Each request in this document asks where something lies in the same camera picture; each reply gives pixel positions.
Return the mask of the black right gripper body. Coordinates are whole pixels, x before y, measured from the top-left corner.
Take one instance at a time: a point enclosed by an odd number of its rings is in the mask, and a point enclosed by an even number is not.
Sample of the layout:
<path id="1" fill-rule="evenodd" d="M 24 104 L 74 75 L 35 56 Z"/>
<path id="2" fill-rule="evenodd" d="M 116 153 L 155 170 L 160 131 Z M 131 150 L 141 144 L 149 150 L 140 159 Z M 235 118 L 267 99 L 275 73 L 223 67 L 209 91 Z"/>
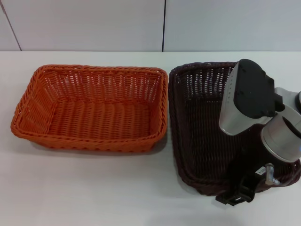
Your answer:
<path id="1" fill-rule="evenodd" d="M 264 184 L 266 173 L 259 175 L 257 170 L 265 168 L 267 163 L 267 150 L 264 148 L 260 132 L 262 125 L 254 125 L 246 131 L 230 136 L 231 149 L 235 150 L 234 159 L 230 162 L 227 169 L 227 176 L 230 188 L 239 187 L 242 195 L 242 184 L 245 182 L 256 184 L 256 193 L 267 190 Z"/>

